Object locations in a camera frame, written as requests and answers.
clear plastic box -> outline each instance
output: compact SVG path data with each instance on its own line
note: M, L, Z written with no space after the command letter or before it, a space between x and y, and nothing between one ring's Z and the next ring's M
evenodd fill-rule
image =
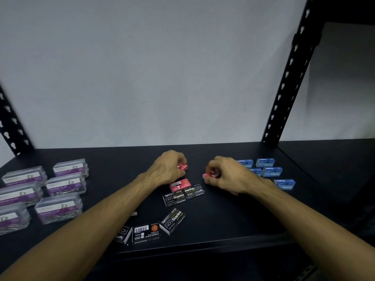
M82 214L82 200L78 193L43 198L35 205L43 224L73 219Z
M40 165L39 167L8 172L2 177L2 180L5 183L5 186L13 186L33 181L37 181L39 184L44 185L47 181L47 175L43 167Z
M46 188L50 196L74 192L83 194L86 192L86 181L79 172L51 178L46 182Z
M43 196L43 191L37 181L13 185L0 189L0 206L25 203L26 207L35 205Z
M0 236L27 228L30 214L25 203L0 206Z
M88 177L88 165L85 159L57 163L53 171L56 176L81 172L84 178Z

finger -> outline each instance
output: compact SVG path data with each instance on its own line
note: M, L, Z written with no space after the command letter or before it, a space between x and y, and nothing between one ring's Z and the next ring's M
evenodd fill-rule
M206 184L209 184L209 185L212 185L212 186L219 186L219 183L220 183L220 178L212 178L212 177L206 177L204 179L204 182Z
M206 167L206 173L210 173L213 169L221 169L221 162L218 160L211 160Z
M184 154L183 153L177 153L177 155L179 156L179 163L182 163L182 164L185 165L187 163L187 160L186 160Z
M185 175L185 171L179 170L179 178L182 178Z

